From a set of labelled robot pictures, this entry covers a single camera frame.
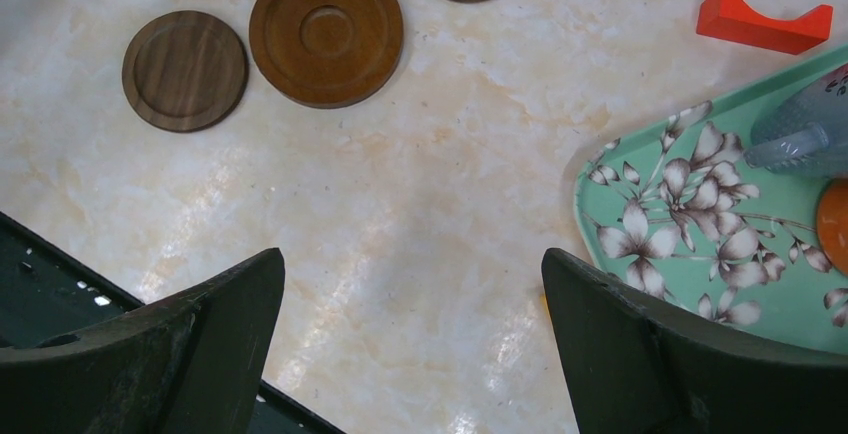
leaf pattern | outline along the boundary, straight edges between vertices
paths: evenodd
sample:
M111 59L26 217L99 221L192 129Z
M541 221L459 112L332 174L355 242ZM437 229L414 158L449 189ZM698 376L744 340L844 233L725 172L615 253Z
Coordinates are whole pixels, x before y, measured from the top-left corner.
M614 189L625 199L625 205L617 226L592 222L603 254L627 260L623 277L631 287L661 299L670 296L689 310L669 292L666 276L700 273L725 290L717 302L704 293L697 300L697 313L722 324L751 326L760 320L763 310L754 300L735 303L739 293L780 282L787 266L802 257L821 273L832 271L833 265L814 245L814 238L802 238L794 232L798 227L810 232L812 228L738 210L762 192L757 185L745 183L737 168L743 153L741 138L722 132L710 120L701 122L711 110L712 104L704 103L671 116L657 139L659 157L650 171L640 172L628 159L619 161L618 171L609 165L612 160L601 163L604 154L617 148L621 139L593 158L589 179ZM697 141L692 150L688 155L677 154L672 147L688 129L695 128L699 130L693 133ZM784 231L791 236L791 244L785 240L781 243L786 238L778 234ZM704 239L714 246L714 251L707 249L707 255L697 252ZM700 264L701 270L664 273L664 260L672 258L692 259L693 267L697 261L708 262ZM848 287L833 289L823 302L834 326L848 324Z

marble floor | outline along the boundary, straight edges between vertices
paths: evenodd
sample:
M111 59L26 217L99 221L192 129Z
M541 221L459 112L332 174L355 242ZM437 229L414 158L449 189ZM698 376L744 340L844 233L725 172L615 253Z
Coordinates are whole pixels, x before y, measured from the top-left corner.
M0 210L148 302L279 246L264 378L348 433L576 433L539 300L544 250L583 252L575 166L799 58L695 35L702 0L399 1L372 98L312 110L251 64L180 135L127 103L129 40L196 9L246 41L254 0L0 0ZM800 58L848 34L848 0L748 1L835 6Z

